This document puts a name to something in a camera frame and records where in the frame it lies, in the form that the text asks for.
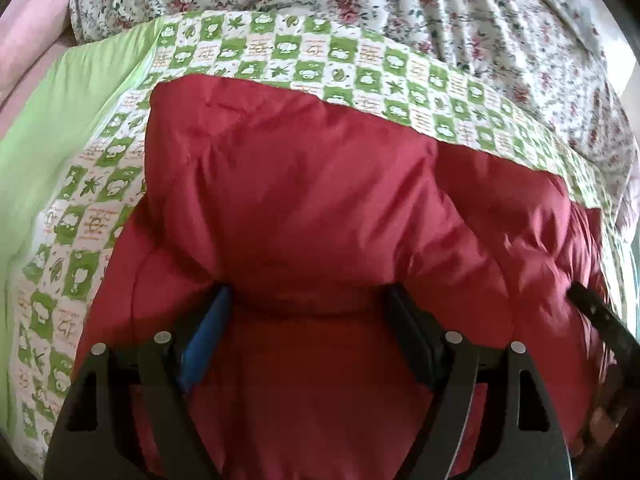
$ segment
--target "pink fabric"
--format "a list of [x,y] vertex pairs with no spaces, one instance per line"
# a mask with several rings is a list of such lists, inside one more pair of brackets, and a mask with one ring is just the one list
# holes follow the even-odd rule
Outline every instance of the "pink fabric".
[[68,24],[69,0],[12,0],[0,16],[0,104]]
[[73,46],[71,38],[58,38],[49,49],[40,56],[33,66],[27,70],[23,78],[18,81],[9,97],[0,105],[0,140],[5,136],[9,127],[14,123],[27,99],[36,89],[38,83],[47,73],[49,67],[54,64],[65,50]]

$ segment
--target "metal rivet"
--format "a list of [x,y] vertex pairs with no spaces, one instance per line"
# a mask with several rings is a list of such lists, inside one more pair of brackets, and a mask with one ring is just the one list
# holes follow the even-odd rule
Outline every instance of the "metal rivet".
[[516,352],[516,354],[524,354],[527,351],[527,347],[523,345],[520,341],[514,341],[511,343],[511,350]]
[[450,330],[444,335],[444,339],[446,339],[452,345],[457,345],[458,343],[462,343],[462,334],[460,332]]
[[107,349],[107,345],[104,343],[96,343],[91,347],[91,353],[93,355],[101,355],[104,354],[104,351]]
[[154,341],[156,343],[158,343],[159,345],[163,345],[164,343],[168,343],[169,341],[171,341],[171,334],[168,333],[166,330],[162,330],[162,332],[158,332],[154,336]]

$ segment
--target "light green fabric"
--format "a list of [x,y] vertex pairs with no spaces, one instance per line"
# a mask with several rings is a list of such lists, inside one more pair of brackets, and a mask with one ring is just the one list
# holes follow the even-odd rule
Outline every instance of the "light green fabric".
[[47,72],[0,142],[0,430],[10,427],[8,358],[12,308],[6,305],[11,259],[28,240],[60,168],[87,143],[97,123],[144,68],[162,20],[72,48]]

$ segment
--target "patterned bed sheet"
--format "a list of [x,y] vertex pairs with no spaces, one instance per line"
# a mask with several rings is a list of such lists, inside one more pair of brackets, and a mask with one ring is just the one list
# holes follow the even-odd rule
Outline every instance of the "patterned bed sheet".
[[80,43],[188,10],[317,15],[374,30],[489,84],[602,173],[617,213],[638,147],[580,0],[72,0]]
[[602,269],[610,299],[635,327],[635,303],[621,286],[625,244],[600,171],[479,79],[381,34],[324,18],[206,11],[161,20],[142,83],[127,89],[82,152],[71,154],[36,219],[33,250],[9,282],[12,445],[36,473],[70,386],[82,322],[123,225],[145,192],[150,94],[159,82],[190,73],[308,92],[562,176],[572,200],[602,210]]

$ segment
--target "red fabric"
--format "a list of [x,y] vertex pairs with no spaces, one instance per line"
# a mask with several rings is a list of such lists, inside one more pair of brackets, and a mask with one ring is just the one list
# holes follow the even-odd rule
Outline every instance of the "red fabric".
[[[477,344],[523,341],[576,435],[601,355],[564,295],[573,280],[600,285],[599,211],[572,203],[559,177],[252,82],[191,75],[151,103],[148,191],[77,362],[231,284],[231,322],[189,398],[225,478],[393,478],[431,400],[380,313],[376,287],[397,281]],[[479,389],[456,470],[482,402]]]

